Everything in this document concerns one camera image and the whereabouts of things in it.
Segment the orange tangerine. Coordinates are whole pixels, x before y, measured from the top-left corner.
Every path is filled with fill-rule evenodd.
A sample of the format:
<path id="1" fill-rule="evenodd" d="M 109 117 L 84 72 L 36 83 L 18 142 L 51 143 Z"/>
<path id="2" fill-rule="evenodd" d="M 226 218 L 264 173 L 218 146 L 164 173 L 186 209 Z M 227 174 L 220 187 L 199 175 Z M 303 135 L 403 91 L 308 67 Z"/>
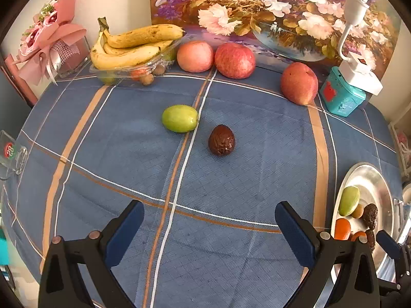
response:
<path id="1" fill-rule="evenodd" d="M 355 241 L 359 237 L 367 238 L 367 235 L 363 231 L 358 231 L 358 232 L 356 232 L 356 233 L 354 233 L 353 235 L 350 236 L 350 241 Z"/>
<path id="2" fill-rule="evenodd" d="M 351 225 L 346 218 L 339 218 L 335 224 L 334 238 L 336 240 L 348 240 L 351 233 Z"/>

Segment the brown longan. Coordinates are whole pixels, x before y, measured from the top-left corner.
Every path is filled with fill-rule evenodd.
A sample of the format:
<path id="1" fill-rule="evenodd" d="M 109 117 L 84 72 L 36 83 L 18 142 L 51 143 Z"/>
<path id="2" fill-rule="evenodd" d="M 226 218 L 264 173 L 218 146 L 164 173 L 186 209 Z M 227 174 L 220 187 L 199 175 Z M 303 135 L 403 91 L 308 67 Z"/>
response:
<path id="1" fill-rule="evenodd" d="M 364 214 L 364 206 L 362 204 L 358 204 L 355 210 L 350 214 L 352 218 L 359 219 Z"/>

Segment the large green mango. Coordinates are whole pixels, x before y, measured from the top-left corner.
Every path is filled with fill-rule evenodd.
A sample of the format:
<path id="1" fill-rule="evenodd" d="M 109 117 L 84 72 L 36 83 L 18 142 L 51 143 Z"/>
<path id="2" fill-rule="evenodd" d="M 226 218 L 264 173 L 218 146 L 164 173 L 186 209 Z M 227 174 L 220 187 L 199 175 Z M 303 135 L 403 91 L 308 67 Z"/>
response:
<path id="1" fill-rule="evenodd" d="M 339 214 L 349 216 L 354 212 L 359 204 L 360 191 L 356 186 L 347 186 L 344 188 L 339 203 Z"/>

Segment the round dark passion fruit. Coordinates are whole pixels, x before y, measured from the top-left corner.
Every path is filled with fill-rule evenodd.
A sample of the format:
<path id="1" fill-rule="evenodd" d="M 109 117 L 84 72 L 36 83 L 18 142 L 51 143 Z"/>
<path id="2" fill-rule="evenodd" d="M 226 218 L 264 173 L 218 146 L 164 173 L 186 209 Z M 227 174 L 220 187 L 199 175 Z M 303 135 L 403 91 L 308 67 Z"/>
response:
<path id="1" fill-rule="evenodd" d="M 216 156 L 226 156 L 233 152 L 236 139 L 229 127 L 223 124 L 216 126 L 208 139 L 209 150 Z"/>

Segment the small green mango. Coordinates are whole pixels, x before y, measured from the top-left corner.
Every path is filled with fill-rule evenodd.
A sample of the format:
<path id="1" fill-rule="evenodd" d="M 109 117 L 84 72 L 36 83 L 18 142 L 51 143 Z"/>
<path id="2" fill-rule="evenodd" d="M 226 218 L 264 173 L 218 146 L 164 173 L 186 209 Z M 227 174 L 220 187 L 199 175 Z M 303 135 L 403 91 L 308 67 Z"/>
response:
<path id="1" fill-rule="evenodd" d="M 165 109 L 162 114 L 164 127 L 176 133 L 193 131 L 197 127 L 198 121 L 197 110 L 188 105 L 173 105 Z"/>

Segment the smartphone on stand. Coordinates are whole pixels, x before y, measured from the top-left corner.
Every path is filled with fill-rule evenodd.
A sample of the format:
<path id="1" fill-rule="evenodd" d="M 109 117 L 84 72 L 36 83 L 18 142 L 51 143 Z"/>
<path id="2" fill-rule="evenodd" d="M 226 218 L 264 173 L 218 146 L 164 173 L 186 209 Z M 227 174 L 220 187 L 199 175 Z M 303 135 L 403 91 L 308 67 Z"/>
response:
<path id="1" fill-rule="evenodd" d="M 410 202 L 396 201 L 398 229 L 396 230 L 396 242 L 403 245 L 410 235 Z"/>

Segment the silver metal plate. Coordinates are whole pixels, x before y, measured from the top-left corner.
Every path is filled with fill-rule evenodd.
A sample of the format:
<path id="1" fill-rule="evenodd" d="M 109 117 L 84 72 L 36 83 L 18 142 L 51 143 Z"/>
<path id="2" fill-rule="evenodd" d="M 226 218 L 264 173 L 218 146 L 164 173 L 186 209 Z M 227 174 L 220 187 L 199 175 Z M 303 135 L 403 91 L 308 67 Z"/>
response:
<path id="1" fill-rule="evenodd" d="M 366 206 L 367 204 L 375 204 L 378 208 L 377 225 L 374 229 L 374 234 L 380 230 L 385 230 L 388 234 L 393 235 L 394 229 L 394 209 L 393 201 L 389 187 L 380 173 L 380 171 L 370 163 L 360 162 L 354 164 L 346 173 L 339 187 L 334 210 L 332 214 L 332 222 L 330 234 L 334 237 L 336 221 L 339 218 L 344 218 L 339 213 L 339 204 L 342 198 L 343 190 L 347 186 L 356 186 L 359 189 L 359 204 Z M 350 222 L 351 233 L 355 234 L 358 231 L 365 232 L 366 228 L 362 219 L 355 219 L 352 216 L 345 217 Z M 382 274 L 382 268 L 387 260 L 387 253 L 378 243 L 372 252 L 372 257 L 376 267 L 377 276 Z"/>

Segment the white shelf rack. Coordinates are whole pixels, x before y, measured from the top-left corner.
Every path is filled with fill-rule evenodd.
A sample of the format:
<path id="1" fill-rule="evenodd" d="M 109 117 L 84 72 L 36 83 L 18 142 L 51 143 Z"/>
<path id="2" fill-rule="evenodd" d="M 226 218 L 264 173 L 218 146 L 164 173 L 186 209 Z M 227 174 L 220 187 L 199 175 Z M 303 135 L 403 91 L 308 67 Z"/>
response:
<path id="1" fill-rule="evenodd" d="M 394 139 L 400 175 L 403 181 L 410 180 L 410 104 L 402 109 L 389 123 Z"/>

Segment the glass mug red logo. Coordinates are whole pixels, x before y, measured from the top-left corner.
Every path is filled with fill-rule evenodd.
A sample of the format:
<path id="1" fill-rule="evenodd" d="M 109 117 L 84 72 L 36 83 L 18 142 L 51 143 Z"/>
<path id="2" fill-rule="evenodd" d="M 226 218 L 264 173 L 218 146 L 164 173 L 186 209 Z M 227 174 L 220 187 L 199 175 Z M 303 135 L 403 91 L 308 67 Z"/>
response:
<path id="1" fill-rule="evenodd" d="M 27 158 L 26 147 L 1 130 L 1 181 L 6 181 L 12 174 L 20 175 Z"/>

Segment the blue plaid tablecloth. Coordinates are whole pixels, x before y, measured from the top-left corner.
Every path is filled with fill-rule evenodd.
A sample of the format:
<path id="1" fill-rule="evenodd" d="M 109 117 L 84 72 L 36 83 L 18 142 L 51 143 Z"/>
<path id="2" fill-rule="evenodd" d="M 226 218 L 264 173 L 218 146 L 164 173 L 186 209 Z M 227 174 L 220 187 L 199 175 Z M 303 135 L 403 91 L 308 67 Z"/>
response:
<path id="1" fill-rule="evenodd" d="M 316 99 L 286 100 L 278 72 L 245 80 L 178 68 L 144 86 L 104 85 L 89 68 L 50 85 L 18 136 L 24 171 L 1 190 L 4 225 L 32 276 L 56 235 L 103 229 L 133 199 L 144 221 L 113 271 L 137 307 L 282 307 L 303 274 L 274 220 L 286 200 L 318 229 L 331 225 L 337 190 L 359 162 L 374 165 L 391 195 L 402 186 L 394 143 L 378 109 L 338 118 Z M 199 114 L 187 133 L 165 109 Z M 214 155 L 219 124 L 231 154 Z"/>

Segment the teal toy house box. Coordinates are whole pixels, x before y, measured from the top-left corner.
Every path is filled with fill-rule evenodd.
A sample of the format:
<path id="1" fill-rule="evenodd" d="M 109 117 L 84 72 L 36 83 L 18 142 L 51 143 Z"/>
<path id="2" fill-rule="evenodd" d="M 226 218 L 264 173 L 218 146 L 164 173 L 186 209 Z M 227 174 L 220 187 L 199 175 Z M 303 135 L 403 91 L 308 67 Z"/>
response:
<path id="1" fill-rule="evenodd" d="M 366 100 L 366 93 L 347 83 L 333 66 L 320 88 L 320 97 L 330 113 L 346 118 Z"/>

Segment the red apple right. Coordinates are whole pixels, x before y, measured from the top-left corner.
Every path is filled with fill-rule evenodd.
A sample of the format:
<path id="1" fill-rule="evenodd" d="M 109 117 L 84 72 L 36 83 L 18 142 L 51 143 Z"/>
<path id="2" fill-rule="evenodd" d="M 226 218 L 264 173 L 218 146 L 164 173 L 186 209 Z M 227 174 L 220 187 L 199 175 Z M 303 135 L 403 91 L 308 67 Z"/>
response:
<path id="1" fill-rule="evenodd" d="M 306 106 L 318 93 L 318 78 L 313 70 L 300 62 L 290 64 L 282 73 L 281 92 L 294 104 Z"/>

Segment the white lamp base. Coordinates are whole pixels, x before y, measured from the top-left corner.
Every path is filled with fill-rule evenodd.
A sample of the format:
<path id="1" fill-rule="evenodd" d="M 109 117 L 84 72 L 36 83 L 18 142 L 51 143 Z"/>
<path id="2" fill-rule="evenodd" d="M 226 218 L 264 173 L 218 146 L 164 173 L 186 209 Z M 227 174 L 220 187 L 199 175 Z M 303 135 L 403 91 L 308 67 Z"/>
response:
<path id="1" fill-rule="evenodd" d="M 377 96 L 382 90 L 382 84 L 372 72 L 365 58 L 355 52 L 343 54 L 343 45 L 350 31 L 361 23 L 366 11 L 369 9 L 368 0 L 345 0 L 344 18 L 346 20 L 345 29 L 339 39 L 338 53 L 342 59 L 339 71 L 345 81 L 371 95 Z"/>

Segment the dark red apple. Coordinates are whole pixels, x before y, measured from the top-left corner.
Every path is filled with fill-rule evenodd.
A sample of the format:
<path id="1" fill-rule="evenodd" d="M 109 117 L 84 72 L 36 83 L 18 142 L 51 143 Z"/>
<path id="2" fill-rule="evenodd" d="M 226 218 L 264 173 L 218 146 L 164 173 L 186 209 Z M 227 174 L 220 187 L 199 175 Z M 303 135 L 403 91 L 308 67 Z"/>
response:
<path id="1" fill-rule="evenodd" d="M 252 50 L 234 42 L 219 45 L 214 55 L 214 63 L 218 72 L 230 79 L 248 78 L 256 68 Z"/>

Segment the pale pink apple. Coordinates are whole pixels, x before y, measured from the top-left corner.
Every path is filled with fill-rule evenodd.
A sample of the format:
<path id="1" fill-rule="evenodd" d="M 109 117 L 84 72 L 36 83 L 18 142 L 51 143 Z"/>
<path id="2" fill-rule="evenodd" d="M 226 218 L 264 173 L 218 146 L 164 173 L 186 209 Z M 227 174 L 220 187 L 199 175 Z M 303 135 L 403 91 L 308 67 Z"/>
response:
<path id="1" fill-rule="evenodd" d="M 186 42 L 178 48 L 177 62 L 179 67 L 186 72 L 205 72 L 213 66 L 214 50 L 204 41 Z"/>

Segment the clear plastic fruit tray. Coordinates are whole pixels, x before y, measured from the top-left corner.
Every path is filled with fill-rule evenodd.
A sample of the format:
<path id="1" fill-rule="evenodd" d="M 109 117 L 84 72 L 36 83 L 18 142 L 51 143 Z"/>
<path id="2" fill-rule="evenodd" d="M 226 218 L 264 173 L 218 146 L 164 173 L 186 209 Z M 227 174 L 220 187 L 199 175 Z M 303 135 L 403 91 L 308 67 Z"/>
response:
<path id="1" fill-rule="evenodd" d="M 111 62 L 119 62 L 118 57 L 126 56 L 134 57 L 134 52 L 151 53 L 156 52 L 149 60 L 140 64 L 129 66 L 114 66 L 104 68 L 101 66 L 101 59 L 106 61 L 106 57 L 110 56 L 108 53 L 102 54 L 103 49 L 97 49 L 97 53 L 91 53 L 91 66 L 89 71 L 94 74 L 103 84 L 114 85 L 115 82 L 122 79 L 129 79 L 140 82 L 144 85 L 149 85 L 154 81 L 156 76 L 163 75 L 175 62 L 176 54 L 181 40 L 165 41 L 155 43 L 154 45 L 147 45 L 148 49 L 131 49 L 129 53 L 114 55 L 116 59 L 110 58 Z"/>

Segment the floral painting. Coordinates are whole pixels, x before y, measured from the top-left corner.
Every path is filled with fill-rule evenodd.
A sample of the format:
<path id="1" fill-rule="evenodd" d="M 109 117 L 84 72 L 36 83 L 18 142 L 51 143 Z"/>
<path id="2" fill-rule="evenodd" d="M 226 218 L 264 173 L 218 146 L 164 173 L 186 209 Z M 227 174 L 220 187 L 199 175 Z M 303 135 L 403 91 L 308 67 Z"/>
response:
<path id="1" fill-rule="evenodd" d="M 398 40 L 398 13 L 388 0 L 369 0 L 364 19 L 339 47 L 344 6 L 345 0 L 151 0 L 151 20 L 176 24 L 215 47 L 248 46 L 268 65 L 294 60 L 328 70 L 354 52 L 382 77 Z"/>

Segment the pink flower bouquet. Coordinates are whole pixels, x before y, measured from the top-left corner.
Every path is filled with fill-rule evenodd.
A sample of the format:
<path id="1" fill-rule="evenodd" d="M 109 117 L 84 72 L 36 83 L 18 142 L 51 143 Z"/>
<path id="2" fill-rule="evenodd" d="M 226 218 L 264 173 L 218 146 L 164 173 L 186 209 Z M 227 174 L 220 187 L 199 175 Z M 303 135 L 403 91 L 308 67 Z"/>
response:
<path id="1" fill-rule="evenodd" d="M 22 35 L 12 64 L 23 64 L 18 75 L 27 83 L 37 85 L 44 78 L 55 82 L 55 76 L 65 76 L 86 61 L 86 29 L 72 22 L 75 2 L 50 0 Z"/>

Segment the banana bunch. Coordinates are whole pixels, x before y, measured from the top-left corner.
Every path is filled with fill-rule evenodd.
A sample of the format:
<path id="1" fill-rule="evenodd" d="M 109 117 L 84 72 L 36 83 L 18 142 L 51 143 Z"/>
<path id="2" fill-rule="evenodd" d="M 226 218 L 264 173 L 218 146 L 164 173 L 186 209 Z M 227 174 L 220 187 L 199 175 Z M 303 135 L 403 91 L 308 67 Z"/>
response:
<path id="1" fill-rule="evenodd" d="M 185 35 L 175 24 L 157 24 L 112 35 L 107 19 L 98 18 L 99 33 L 91 61 L 99 70 L 131 68 L 149 62 Z"/>

